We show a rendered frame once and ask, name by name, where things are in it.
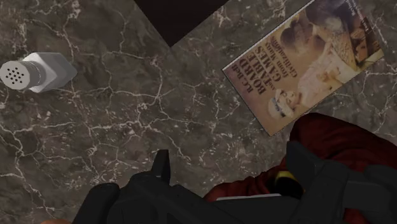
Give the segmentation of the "tan picture-cover book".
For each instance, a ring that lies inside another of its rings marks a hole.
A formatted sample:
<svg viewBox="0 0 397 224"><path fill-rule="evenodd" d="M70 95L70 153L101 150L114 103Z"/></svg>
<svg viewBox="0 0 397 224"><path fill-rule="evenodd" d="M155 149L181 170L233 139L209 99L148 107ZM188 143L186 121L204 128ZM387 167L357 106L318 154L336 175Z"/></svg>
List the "tan picture-cover book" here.
<svg viewBox="0 0 397 224"><path fill-rule="evenodd" d="M365 0L310 0L223 68L270 136L384 55Z"/></svg>

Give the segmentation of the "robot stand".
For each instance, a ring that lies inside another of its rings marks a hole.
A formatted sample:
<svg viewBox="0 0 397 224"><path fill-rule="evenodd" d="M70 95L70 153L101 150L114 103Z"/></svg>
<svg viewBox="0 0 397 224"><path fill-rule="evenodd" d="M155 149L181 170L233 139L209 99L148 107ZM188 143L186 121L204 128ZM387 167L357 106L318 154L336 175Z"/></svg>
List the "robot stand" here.
<svg viewBox="0 0 397 224"><path fill-rule="evenodd" d="M229 0L134 0L172 47Z"/></svg>

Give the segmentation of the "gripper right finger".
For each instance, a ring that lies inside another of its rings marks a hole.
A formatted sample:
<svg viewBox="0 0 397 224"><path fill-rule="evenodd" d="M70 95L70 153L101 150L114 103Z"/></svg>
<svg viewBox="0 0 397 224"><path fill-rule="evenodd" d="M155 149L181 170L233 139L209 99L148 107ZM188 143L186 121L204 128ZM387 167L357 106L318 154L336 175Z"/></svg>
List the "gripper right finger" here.
<svg viewBox="0 0 397 224"><path fill-rule="evenodd" d="M286 167L305 189L289 224L348 224L346 209L359 210L370 224L397 224L396 169L369 165L357 172L296 141L287 143Z"/></svg>

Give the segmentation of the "white salt shaker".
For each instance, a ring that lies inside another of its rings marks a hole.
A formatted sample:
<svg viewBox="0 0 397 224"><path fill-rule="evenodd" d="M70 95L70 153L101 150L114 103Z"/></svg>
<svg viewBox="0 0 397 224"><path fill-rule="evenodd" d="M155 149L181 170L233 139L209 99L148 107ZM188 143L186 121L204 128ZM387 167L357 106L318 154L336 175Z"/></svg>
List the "white salt shaker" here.
<svg viewBox="0 0 397 224"><path fill-rule="evenodd" d="M0 67L0 80L7 87L35 93L63 87L76 75L72 64L61 53L53 52L34 52Z"/></svg>

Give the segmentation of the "dark red round object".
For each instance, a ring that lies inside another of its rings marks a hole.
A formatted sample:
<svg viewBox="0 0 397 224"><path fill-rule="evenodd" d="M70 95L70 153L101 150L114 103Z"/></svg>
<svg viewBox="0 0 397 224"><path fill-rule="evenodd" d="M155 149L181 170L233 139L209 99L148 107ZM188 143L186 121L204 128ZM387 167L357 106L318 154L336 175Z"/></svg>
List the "dark red round object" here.
<svg viewBox="0 0 397 224"><path fill-rule="evenodd" d="M397 170L397 146L349 122L320 113L300 117L289 139L297 141L317 157L336 160L363 172L369 165L385 165ZM204 199L278 193L300 199L304 188L286 168L286 159L258 176L214 186Z"/></svg>

